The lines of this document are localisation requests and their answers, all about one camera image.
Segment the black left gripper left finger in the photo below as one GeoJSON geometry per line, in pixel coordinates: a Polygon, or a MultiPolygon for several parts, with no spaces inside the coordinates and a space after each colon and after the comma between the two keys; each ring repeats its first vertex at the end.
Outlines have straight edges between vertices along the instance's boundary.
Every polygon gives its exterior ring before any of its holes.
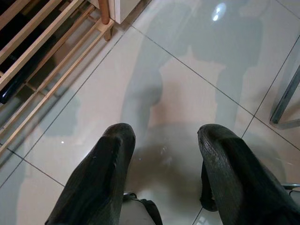
{"type": "Polygon", "coordinates": [[[135,134],[127,123],[106,129],[74,169],[47,225],[117,225],[135,134]]]}

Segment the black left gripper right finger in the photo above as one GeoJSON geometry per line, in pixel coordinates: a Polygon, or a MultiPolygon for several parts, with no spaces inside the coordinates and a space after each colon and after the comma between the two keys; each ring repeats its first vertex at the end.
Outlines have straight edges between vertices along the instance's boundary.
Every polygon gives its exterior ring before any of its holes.
{"type": "Polygon", "coordinates": [[[298,225],[300,207],[247,144],[219,124],[199,128],[202,207],[224,225],[298,225]]]}

